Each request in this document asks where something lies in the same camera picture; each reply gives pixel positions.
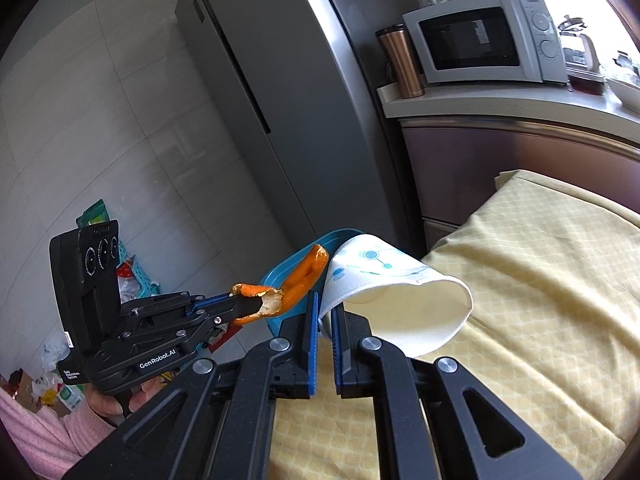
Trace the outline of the pink sleeve forearm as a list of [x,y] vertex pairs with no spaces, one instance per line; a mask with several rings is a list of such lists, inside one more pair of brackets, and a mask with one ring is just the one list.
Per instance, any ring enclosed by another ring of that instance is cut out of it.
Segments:
[[27,465],[45,479],[61,479],[114,431],[110,418],[121,414],[115,398],[90,386],[78,408],[63,417],[46,406],[29,411],[1,390],[2,424]]

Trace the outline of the person's left hand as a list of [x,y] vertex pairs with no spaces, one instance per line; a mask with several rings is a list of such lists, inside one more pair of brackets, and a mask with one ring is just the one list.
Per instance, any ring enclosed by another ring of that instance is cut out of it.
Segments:
[[149,402],[163,389],[162,378],[156,376],[153,379],[142,382],[139,387],[122,396],[107,396],[99,392],[93,385],[84,385],[85,399],[98,416],[111,422],[116,417],[126,417],[127,413],[134,413]]

